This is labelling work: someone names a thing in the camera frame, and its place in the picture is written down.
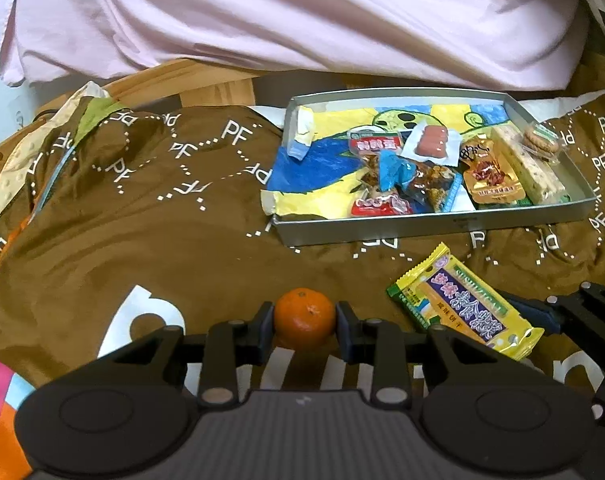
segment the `biscuit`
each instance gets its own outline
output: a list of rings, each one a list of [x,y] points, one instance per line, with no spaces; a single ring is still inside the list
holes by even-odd
[[[561,144],[557,140],[540,136],[531,127],[525,129],[523,145],[535,152],[541,152],[542,155],[549,155],[551,157],[557,155],[561,149]]]

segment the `yellow snack package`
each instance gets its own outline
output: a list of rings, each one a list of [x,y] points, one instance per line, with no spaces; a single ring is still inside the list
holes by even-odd
[[[424,330],[440,323],[517,361],[530,354],[545,332],[532,327],[443,243],[387,294]]]

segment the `beef jerky packet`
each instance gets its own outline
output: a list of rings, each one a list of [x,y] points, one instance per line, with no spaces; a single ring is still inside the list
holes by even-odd
[[[504,204],[525,198],[525,190],[493,140],[473,137],[464,142],[460,159],[469,166],[465,186],[477,204]]]
[[[460,173],[433,162],[415,162],[412,180],[399,189],[401,198],[409,200],[417,213],[449,213],[463,178]]]
[[[440,323],[515,360],[527,357],[545,332],[533,328],[441,243],[387,289],[426,330]]]

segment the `screw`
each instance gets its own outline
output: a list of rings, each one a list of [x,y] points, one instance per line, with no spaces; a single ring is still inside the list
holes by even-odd
[[[209,388],[200,397],[209,404],[225,404],[233,399],[233,394],[227,388]]]
[[[381,388],[376,392],[376,399],[385,404],[400,404],[407,400],[407,392],[400,388]]]

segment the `pink bedsheet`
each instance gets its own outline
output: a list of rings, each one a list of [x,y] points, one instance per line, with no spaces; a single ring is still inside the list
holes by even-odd
[[[192,57],[560,89],[587,22],[579,0],[0,0],[0,76],[113,78]]]

